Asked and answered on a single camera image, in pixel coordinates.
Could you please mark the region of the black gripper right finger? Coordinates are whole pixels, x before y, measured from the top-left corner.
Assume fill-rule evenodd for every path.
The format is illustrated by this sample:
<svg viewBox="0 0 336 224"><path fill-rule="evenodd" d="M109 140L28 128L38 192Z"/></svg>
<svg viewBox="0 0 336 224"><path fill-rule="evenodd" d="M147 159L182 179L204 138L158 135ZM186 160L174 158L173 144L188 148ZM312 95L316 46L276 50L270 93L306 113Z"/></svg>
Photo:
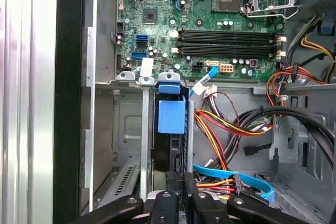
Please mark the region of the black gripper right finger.
<svg viewBox="0 0 336 224"><path fill-rule="evenodd" d="M197 189L192 173L183 174L187 223L305 223L269 206L259 196L233 195L225 203Z"/></svg>

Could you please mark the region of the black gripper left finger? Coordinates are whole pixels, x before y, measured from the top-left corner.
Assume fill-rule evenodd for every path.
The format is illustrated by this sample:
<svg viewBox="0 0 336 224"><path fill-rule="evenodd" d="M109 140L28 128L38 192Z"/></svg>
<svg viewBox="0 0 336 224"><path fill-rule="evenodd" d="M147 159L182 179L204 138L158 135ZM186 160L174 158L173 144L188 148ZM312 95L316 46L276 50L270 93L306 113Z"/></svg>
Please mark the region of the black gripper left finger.
<svg viewBox="0 0 336 224"><path fill-rule="evenodd" d="M166 173L166 188L152 191L146 200L126 195L71 223L178 223L178 173Z"/></svg>

